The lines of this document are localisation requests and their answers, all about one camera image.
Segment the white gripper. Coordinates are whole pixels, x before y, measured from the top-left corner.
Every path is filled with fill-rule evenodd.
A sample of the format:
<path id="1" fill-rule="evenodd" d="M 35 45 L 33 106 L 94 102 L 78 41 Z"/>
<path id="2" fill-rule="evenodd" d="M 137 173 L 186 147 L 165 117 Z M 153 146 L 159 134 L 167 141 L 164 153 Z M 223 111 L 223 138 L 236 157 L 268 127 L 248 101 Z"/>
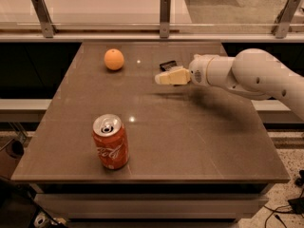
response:
<path id="1" fill-rule="evenodd" d="M 215 54 L 195 54 L 193 61 L 189 64 L 189 70 L 182 66 L 174 66 L 155 76 L 158 85 L 187 85 L 190 78 L 197 86 L 208 87 L 207 70 L 210 63 L 217 58 Z"/>

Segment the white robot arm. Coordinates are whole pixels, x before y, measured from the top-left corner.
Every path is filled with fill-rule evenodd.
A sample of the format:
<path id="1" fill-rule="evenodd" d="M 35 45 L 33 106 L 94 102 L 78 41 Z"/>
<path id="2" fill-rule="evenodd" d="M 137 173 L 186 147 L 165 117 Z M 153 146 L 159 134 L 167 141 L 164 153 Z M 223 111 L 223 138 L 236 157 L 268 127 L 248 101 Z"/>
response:
<path id="1" fill-rule="evenodd" d="M 236 57 L 196 54 L 188 68 L 173 66 L 157 74 L 155 82 L 216 86 L 251 100 L 273 97 L 304 119 L 304 77 L 262 49 L 245 49 Z"/>

